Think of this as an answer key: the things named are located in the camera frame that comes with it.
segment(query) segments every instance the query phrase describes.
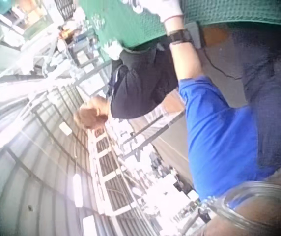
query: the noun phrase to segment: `fabric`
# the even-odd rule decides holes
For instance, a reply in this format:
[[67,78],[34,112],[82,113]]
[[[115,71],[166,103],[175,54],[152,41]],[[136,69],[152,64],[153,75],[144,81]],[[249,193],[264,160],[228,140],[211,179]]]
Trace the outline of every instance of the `fabric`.
[[258,164],[281,167],[281,27],[232,28],[242,82],[258,128]]
[[151,112],[178,83],[170,51],[123,51],[123,66],[113,87],[111,114],[132,119]]
[[203,200],[276,168],[259,168],[257,128],[249,106],[231,108],[206,76],[179,82],[186,106],[188,160],[194,187]]

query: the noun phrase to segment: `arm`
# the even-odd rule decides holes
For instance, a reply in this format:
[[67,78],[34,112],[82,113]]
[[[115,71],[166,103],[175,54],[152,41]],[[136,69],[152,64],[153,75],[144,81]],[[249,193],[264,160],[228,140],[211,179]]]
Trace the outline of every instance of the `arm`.
[[[167,19],[165,21],[165,28],[167,35],[173,31],[183,30],[183,17],[176,16]],[[196,78],[197,76],[204,74],[198,54],[192,43],[186,42],[175,45],[170,44],[170,49],[172,53],[174,69],[179,80]]]

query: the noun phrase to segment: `metal ceiling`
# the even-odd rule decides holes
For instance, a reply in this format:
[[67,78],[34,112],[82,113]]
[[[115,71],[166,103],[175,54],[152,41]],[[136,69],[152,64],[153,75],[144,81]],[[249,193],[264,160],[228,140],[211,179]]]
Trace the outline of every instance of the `metal ceiling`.
[[[89,215],[94,215],[99,235],[114,235],[109,219],[97,211],[87,134],[73,122],[72,114],[83,101],[72,85],[52,93],[56,103],[41,101],[22,131],[0,148],[0,235],[83,235],[82,220]],[[19,110],[0,116],[0,131]],[[72,129],[69,136],[59,129],[62,122]],[[72,191],[75,158],[82,208],[75,207]]]

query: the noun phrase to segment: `hair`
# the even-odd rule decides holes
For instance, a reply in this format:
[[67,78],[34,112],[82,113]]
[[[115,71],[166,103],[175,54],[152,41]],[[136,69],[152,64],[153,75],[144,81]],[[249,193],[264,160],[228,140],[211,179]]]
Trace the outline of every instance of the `hair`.
[[74,113],[74,122],[84,130],[97,129],[102,126],[108,117],[106,115],[97,115],[95,108],[81,108]]

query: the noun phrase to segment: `wristwatch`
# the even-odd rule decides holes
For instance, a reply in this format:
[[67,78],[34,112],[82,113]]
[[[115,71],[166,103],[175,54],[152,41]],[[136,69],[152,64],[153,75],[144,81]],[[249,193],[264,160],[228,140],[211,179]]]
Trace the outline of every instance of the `wristwatch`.
[[186,43],[186,42],[193,43],[191,34],[186,29],[171,32],[168,36],[168,39],[170,44],[178,44],[178,43]]

